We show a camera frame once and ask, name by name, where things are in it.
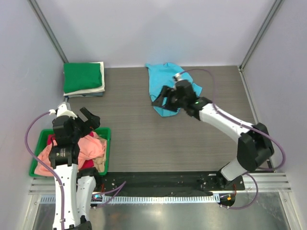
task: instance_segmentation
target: folded green towel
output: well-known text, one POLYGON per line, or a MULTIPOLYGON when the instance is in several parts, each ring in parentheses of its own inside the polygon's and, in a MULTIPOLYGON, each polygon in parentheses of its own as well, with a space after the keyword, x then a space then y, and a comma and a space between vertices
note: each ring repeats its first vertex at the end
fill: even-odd
POLYGON ((102 86, 99 63, 65 63, 64 75, 65 93, 102 86))

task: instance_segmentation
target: stack of folded clothes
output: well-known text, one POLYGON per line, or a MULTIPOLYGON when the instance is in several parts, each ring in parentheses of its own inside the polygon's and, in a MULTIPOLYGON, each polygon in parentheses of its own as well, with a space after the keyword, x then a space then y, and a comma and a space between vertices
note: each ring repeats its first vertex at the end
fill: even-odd
MULTIPOLYGON (((50 167, 49 153, 54 146, 57 145, 54 135, 49 135, 47 146, 38 155, 46 165, 50 167)), ((86 169, 95 167, 99 172, 104 172, 106 162, 106 144, 107 140, 99 137, 95 132, 81 138, 78 142, 80 153, 78 156, 78 169, 86 169)), ((43 165, 37 163, 34 171, 35 174, 41 176, 53 176, 43 165)))
POLYGON ((65 63, 64 96, 97 97, 105 91, 104 63, 65 63))

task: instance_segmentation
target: light blue shirt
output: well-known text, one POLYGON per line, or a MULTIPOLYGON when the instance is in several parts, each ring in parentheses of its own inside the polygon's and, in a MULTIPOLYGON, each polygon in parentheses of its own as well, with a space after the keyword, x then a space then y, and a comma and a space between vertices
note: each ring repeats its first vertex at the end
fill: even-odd
MULTIPOLYGON (((145 64, 145 66, 148 68, 149 73, 149 95, 152 102, 159 96, 164 85, 168 87, 174 87, 175 82, 173 76, 175 76, 176 73, 184 71, 180 66, 169 62, 158 65, 145 64)), ((188 80, 189 82, 191 82, 196 95, 200 95, 202 87, 195 84, 193 82, 193 78, 188 73, 183 73, 181 75, 181 78, 183 80, 188 80)), ((174 116, 180 111, 180 109, 178 109, 177 112, 172 112, 156 106, 154 106, 153 108, 160 116, 174 116)))

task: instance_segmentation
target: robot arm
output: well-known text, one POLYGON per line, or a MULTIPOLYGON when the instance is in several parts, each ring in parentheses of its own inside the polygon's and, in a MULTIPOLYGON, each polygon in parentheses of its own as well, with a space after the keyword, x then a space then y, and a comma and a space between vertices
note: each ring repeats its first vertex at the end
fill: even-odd
POLYGON ((213 125, 237 143, 236 158, 217 172, 217 181, 221 188, 229 186, 238 176, 256 170, 274 153, 269 139, 246 128, 253 127, 268 134, 264 124, 244 122, 224 112, 211 100, 197 97, 191 83, 182 80, 180 75, 175 76, 174 80, 175 86, 163 86, 152 105, 174 112, 183 108, 189 116, 213 125))
POLYGON ((97 184, 100 184, 100 177, 96 168, 78 172, 80 151, 78 141, 100 126, 100 118, 85 108, 80 111, 88 118, 86 122, 71 111, 69 103, 64 102, 58 106, 57 110, 50 111, 50 114, 57 115, 57 118, 52 121, 57 145, 51 148, 49 160, 51 167, 61 178, 65 198, 64 204, 61 203, 61 189, 56 181, 53 230, 62 229, 61 222, 64 222, 65 229, 92 229, 89 221, 90 202, 93 190, 97 184), (62 208, 64 219, 60 219, 62 208))

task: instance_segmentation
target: white wall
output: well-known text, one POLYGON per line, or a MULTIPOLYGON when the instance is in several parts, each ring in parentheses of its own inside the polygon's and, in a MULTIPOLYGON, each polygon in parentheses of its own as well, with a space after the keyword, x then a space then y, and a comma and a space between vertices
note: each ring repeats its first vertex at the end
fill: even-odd
MULTIPOLYGON (((62 61, 25 0, 0 7, 0 228, 14 230, 24 217, 31 156, 24 146, 26 128, 63 100, 62 61)), ((33 128, 32 149, 44 118, 33 128)))
POLYGON ((68 60, 238 65, 274 0, 38 0, 68 60))
MULTIPOLYGON (((306 12, 307 1, 284 1, 245 68, 260 121, 285 148, 287 159, 282 170, 299 203, 301 220, 307 216, 306 12)), ((280 153, 273 159, 278 164, 280 153)))

